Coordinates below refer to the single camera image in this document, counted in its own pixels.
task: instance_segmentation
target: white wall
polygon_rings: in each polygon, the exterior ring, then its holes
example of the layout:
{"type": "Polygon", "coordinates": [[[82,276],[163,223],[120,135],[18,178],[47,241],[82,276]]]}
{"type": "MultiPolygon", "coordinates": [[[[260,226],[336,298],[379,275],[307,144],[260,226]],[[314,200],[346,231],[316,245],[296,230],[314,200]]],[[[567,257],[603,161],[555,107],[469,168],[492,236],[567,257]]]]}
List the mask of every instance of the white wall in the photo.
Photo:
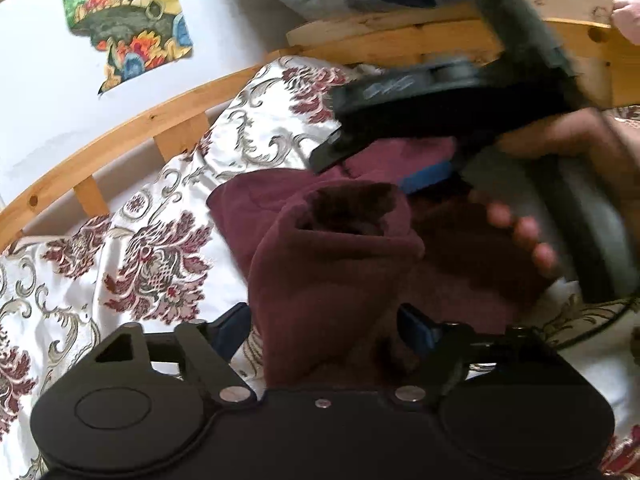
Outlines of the white wall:
{"type": "MultiPolygon", "coordinates": [[[[98,97],[105,53],[71,34],[62,0],[0,3],[0,196],[8,203],[95,137],[175,95],[260,62],[286,46],[303,23],[278,0],[180,0],[193,55],[161,66],[98,97]]],[[[155,177],[162,159],[153,144],[102,171],[98,185],[111,206],[155,177]]],[[[70,195],[29,231],[60,234],[82,218],[70,195]]]]}

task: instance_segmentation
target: circular cap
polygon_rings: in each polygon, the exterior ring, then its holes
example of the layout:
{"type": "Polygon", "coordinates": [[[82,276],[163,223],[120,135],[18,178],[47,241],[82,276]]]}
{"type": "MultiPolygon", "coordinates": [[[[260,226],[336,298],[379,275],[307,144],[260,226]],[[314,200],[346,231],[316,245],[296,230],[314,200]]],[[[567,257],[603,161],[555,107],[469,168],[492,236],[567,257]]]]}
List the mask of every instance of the circular cap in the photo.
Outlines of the circular cap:
{"type": "Polygon", "coordinates": [[[403,402],[418,402],[423,400],[426,392],[418,386],[401,386],[396,390],[396,397],[403,402]]]}
{"type": "Polygon", "coordinates": [[[445,397],[440,419],[466,453],[536,476],[597,465],[613,431],[609,405],[588,384],[464,384],[445,397]]]}
{"type": "Polygon", "coordinates": [[[242,402],[251,397],[251,391],[244,386],[228,386],[220,390],[220,399],[225,402],[242,402]]]}
{"type": "Polygon", "coordinates": [[[76,405],[76,416],[94,430],[123,430],[141,422],[151,411],[151,399],[131,388],[104,388],[76,405]]]}
{"type": "Polygon", "coordinates": [[[197,389],[153,371],[113,368],[65,386],[36,403],[31,432],[48,462],[79,472],[136,472],[162,463],[204,422],[197,389]]]}
{"type": "Polygon", "coordinates": [[[316,408],[330,408],[331,401],[329,399],[316,399],[316,408]]]}

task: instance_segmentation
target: person's hand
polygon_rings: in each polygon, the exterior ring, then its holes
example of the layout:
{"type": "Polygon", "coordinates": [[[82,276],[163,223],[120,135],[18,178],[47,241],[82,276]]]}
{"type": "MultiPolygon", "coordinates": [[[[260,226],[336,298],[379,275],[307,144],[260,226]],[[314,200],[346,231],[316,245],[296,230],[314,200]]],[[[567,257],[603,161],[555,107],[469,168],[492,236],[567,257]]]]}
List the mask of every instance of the person's hand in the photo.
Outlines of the person's hand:
{"type": "MultiPolygon", "coordinates": [[[[585,109],[547,118],[501,136],[498,148],[519,158],[538,158],[550,153],[584,156],[609,186],[626,228],[640,253],[640,130],[607,117],[618,137],[607,128],[596,110],[585,109]]],[[[489,224],[513,228],[514,242],[531,252],[536,267],[545,275],[558,273],[558,258],[550,245],[540,242],[533,218],[514,218],[510,208],[476,191],[469,199],[486,204],[489,224]]]]}

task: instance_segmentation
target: wooden headboard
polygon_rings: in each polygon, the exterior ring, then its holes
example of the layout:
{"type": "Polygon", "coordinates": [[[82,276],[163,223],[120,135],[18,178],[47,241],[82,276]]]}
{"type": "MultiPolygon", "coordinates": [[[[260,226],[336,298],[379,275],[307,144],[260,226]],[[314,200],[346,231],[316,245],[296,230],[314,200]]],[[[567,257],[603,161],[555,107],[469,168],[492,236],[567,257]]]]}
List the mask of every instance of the wooden headboard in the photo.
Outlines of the wooden headboard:
{"type": "MultiPolygon", "coordinates": [[[[640,47],[609,25],[547,17],[578,60],[581,81],[602,107],[640,102],[640,47]]],[[[460,52],[488,61],[500,52],[496,37],[476,18],[380,30],[271,53],[317,57],[339,64],[409,65],[430,56],[460,52]]],[[[22,235],[39,213],[73,189],[84,212],[109,212],[93,177],[100,168],[153,138],[164,160],[191,149],[209,127],[205,111],[233,99],[260,66],[252,66],[175,97],[103,134],[61,162],[0,212],[0,250],[22,235]]]]}

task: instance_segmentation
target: wooden slat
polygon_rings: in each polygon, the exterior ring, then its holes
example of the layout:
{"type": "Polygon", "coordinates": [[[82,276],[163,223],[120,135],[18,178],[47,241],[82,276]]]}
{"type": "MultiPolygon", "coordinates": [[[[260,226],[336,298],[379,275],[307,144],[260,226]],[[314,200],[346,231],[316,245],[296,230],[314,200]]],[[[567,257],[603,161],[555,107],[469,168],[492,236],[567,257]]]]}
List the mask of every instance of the wooden slat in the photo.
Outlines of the wooden slat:
{"type": "Polygon", "coordinates": [[[608,43],[614,106],[640,103],[640,46],[615,29],[608,43]]]}
{"type": "Polygon", "coordinates": [[[287,33],[290,45],[305,48],[330,41],[344,40],[380,30],[409,27],[419,23],[452,22],[479,19],[478,10],[469,3],[437,7],[435,9],[401,9],[392,12],[371,12],[334,20],[305,23],[287,33]]]}
{"type": "Polygon", "coordinates": [[[109,206],[92,176],[87,177],[80,184],[74,186],[74,192],[82,209],[89,218],[109,214],[109,206]]]}
{"type": "Polygon", "coordinates": [[[419,54],[453,54],[471,49],[501,50],[497,38],[480,20],[430,23],[373,32],[306,48],[302,54],[351,64],[375,63],[379,59],[419,54]]]}
{"type": "Polygon", "coordinates": [[[12,237],[67,191],[113,160],[161,132],[229,101],[259,65],[185,92],[98,137],[38,179],[0,211],[0,250],[12,237]]]}
{"type": "Polygon", "coordinates": [[[20,238],[24,237],[24,231],[22,229],[20,229],[14,236],[13,238],[11,238],[11,240],[9,241],[9,244],[12,244],[16,241],[18,241],[20,238]]]}
{"type": "Polygon", "coordinates": [[[574,70],[582,91],[600,108],[611,108],[613,104],[611,87],[611,63],[601,59],[577,57],[574,70]]]}
{"type": "Polygon", "coordinates": [[[302,47],[297,45],[287,48],[279,48],[278,50],[274,50],[273,52],[270,52],[266,56],[264,56],[264,62],[270,63],[271,61],[276,61],[276,59],[282,56],[295,56],[296,54],[299,54],[301,50],[302,47]]]}
{"type": "MultiPolygon", "coordinates": [[[[575,56],[606,59],[610,26],[579,20],[547,20],[575,56]]],[[[492,31],[480,20],[430,23],[383,30],[364,36],[305,48],[302,55],[329,59],[342,64],[374,63],[418,54],[456,54],[479,50],[498,54],[502,47],[492,31]]]]}
{"type": "MultiPolygon", "coordinates": [[[[609,25],[613,0],[530,0],[542,18],[585,20],[609,25]]],[[[400,9],[305,23],[287,34],[290,45],[305,48],[382,30],[422,23],[478,20],[478,10],[463,2],[435,9],[400,9]]]]}
{"type": "Polygon", "coordinates": [[[388,57],[386,59],[379,59],[376,61],[376,65],[380,66],[409,66],[422,63],[424,61],[423,54],[416,54],[414,56],[398,56],[398,57],[388,57]]]}
{"type": "Polygon", "coordinates": [[[201,113],[156,135],[154,141],[164,161],[169,162],[179,153],[191,150],[208,129],[209,119],[201,113]]]}

